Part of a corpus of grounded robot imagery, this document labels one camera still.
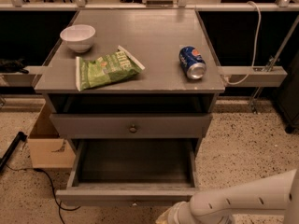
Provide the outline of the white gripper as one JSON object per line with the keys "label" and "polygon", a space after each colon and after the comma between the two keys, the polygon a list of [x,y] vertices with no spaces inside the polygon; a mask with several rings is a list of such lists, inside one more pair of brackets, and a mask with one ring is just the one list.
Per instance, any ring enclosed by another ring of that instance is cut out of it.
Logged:
{"label": "white gripper", "polygon": [[190,208],[186,202],[174,204],[155,220],[155,224],[190,224]]}

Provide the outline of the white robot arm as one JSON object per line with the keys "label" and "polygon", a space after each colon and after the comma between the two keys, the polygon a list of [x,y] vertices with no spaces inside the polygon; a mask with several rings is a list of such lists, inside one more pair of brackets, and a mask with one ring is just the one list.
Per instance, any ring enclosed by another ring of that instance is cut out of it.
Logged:
{"label": "white robot arm", "polygon": [[235,224],[235,214],[284,216],[299,224],[299,170],[226,189],[196,192],[162,213],[156,224]]}

